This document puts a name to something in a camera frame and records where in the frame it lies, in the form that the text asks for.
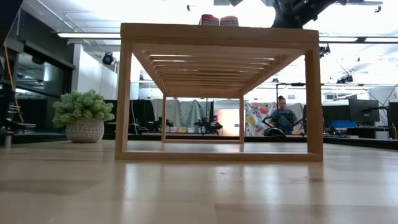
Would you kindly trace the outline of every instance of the light wood floor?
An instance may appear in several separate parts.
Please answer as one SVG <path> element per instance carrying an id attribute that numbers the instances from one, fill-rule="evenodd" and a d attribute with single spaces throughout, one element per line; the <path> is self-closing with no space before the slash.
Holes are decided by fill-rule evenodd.
<path id="1" fill-rule="evenodd" d="M 237 150 L 159 146 L 129 142 L 142 150 Z M 326 144 L 324 163 L 133 163 L 113 161 L 113 147 L 1 149 L 0 223 L 398 223 L 398 151 Z M 259 149 L 300 153 L 306 145 L 244 147 Z"/>

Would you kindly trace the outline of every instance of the wooden table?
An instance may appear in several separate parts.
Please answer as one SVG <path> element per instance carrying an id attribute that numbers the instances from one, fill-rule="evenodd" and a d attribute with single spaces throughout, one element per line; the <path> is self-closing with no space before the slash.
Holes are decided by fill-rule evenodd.
<path id="1" fill-rule="evenodd" d="M 244 143 L 243 96 L 301 55 L 305 56 L 308 154 L 321 161 L 322 105 L 319 33 L 315 30 L 251 27 L 122 24 L 116 126 L 116 158 L 126 158 L 132 53 L 166 97 L 239 99 L 239 140 Z M 162 117 L 166 118 L 165 106 Z M 166 139 L 162 142 L 187 142 Z M 296 155 L 270 160 L 297 160 Z"/>

